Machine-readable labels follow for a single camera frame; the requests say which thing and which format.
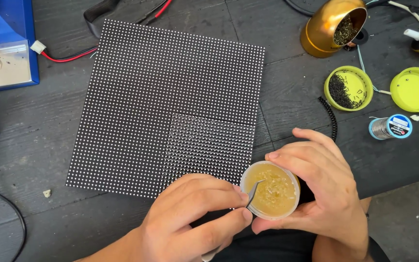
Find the white connector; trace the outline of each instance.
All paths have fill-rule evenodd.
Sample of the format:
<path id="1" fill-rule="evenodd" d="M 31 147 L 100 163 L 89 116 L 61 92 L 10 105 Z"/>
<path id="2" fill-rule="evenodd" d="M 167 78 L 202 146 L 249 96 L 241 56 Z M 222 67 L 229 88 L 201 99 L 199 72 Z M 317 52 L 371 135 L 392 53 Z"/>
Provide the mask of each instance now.
<path id="1" fill-rule="evenodd" d="M 43 52 L 43 50 L 46 49 L 46 46 L 42 44 L 40 41 L 36 40 L 35 43 L 30 47 L 33 51 L 37 52 L 38 55 Z"/>

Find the plastic cup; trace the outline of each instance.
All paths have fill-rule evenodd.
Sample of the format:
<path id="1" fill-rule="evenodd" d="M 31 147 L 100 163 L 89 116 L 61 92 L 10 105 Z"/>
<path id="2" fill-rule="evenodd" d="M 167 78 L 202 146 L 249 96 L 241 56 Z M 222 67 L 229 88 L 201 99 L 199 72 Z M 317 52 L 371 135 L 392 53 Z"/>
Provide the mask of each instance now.
<path id="1" fill-rule="evenodd" d="M 284 218 L 284 217 L 287 217 L 288 215 L 290 215 L 292 212 L 294 212 L 294 210 L 297 208 L 297 205 L 298 205 L 298 200 L 300 199 L 300 184 L 299 184 L 299 182 L 298 182 L 298 178 L 297 178 L 297 176 L 296 175 L 294 175 L 294 174 L 292 174 L 292 172 L 290 172 L 289 170 L 286 170 L 286 169 L 284 169 L 284 168 L 282 168 L 282 167 L 280 167 L 280 166 L 278 166 L 278 165 L 276 165 L 276 164 L 274 164 L 274 163 L 272 163 L 272 162 L 270 162 L 270 161 L 260 161 L 260 162 L 256 162 L 256 163 L 254 163 L 254 164 L 252 164 L 252 165 L 250 165 L 249 167 L 248 167 L 248 169 L 247 170 L 245 170 L 245 172 L 243 173 L 243 175 L 242 175 L 242 178 L 240 179 L 240 189 L 242 190 L 242 192 L 244 192 L 244 193 L 248 193 L 250 190 L 251 190 L 251 188 L 253 187 L 253 185 L 248 185 L 247 184 L 247 177 L 249 176 L 249 175 L 251 175 L 250 174 L 250 171 L 251 170 L 253 170 L 253 167 L 254 166 L 257 166 L 257 165 L 260 165 L 260 164 L 269 164 L 269 165 L 273 165 L 273 166 L 275 166 L 275 167 L 277 167 L 277 168 L 279 168 L 279 169 L 281 169 L 282 171 L 284 171 L 285 172 L 285 174 L 286 174 L 286 176 L 288 176 L 288 178 L 290 178 L 290 183 L 292 183 L 293 184 L 293 186 L 294 186 L 294 189 L 295 189 L 295 204 L 294 204 L 294 206 L 290 209 L 290 210 L 288 210 L 287 212 L 285 212 L 285 213 L 283 213 L 283 214 L 281 214 L 281 215 L 279 215 L 279 214 L 276 214 L 276 215 L 274 215 L 274 214 L 269 214 L 269 213 L 265 213 L 265 212 L 263 212 L 263 211 L 261 211 L 259 208 L 257 208 L 256 207 L 256 204 L 254 203 L 255 201 L 253 201 L 249 206 L 248 206 L 248 209 L 253 213 L 253 214 L 255 214 L 256 216 L 258 216 L 258 217 L 261 217 L 261 218 L 263 218 L 263 219 L 266 219 L 266 220 L 279 220 L 279 219 L 282 219 L 282 218 Z M 260 187 L 262 186 L 262 184 L 263 184 L 264 182 L 262 182 L 262 183 L 260 183 L 259 185 L 258 185 L 258 188 L 257 188 L 257 193 L 258 193 L 258 190 L 260 189 Z"/>

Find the white nozzle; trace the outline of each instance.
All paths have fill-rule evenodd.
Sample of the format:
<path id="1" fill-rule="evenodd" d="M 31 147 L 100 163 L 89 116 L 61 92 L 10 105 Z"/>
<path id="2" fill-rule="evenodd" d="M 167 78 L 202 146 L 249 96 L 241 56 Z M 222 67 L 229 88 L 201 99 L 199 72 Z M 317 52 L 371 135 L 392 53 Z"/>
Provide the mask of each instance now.
<path id="1" fill-rule="evenodd" d="M 419 41 L 419 32 L 411 29 L 407 29 L 404 32 L 404 35 L 410 36 L 411 38 L 415 39 L 416 41 Z"/>

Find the hand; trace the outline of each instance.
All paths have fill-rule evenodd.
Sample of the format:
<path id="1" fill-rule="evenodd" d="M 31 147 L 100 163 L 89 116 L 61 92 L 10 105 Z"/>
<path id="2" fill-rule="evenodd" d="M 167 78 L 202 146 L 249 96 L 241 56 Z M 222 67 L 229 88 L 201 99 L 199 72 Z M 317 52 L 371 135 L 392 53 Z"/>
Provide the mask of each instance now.
<path id="1" fill-rule="evenodd" d="M 340 149 L 329 137 L 313 130 L 295 128 L 293 134 L 308 142 L 296 142 L 265 156 L 303 179 L 315 195 L 288 217 L 268 221 L 255 218 L 255 234 L 266 229 L 300 229 L 340 241 L 365 256 L 368 225 L 361 208 L 355 180 Z"/>
<path id="2" fill-rule="evenodd" d="M 227 181 L 206 174 L 188 174 L 173 182 L 151 206 L 142 225 L 130 234 L 137 245 L 133 262 L 201 261 L 201 255 L 222 245 L 247 227 L 248 195 Z M 208 211 L 236 208 L 194 229 L 189 223 Z"/>

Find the solder wire spool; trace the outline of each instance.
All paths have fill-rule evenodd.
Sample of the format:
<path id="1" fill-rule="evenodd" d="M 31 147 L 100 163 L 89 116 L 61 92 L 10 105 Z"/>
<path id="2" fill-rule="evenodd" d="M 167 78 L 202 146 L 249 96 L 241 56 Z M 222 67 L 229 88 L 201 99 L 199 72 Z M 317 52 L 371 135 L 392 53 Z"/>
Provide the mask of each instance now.
<path id="1" fill-rule="evenodd" d="M 368 129 L 371 136 L 377 140 L 404 139 L 410 136 L 413 126 L 408 117 L 396 114 L 374 119 Z"/>

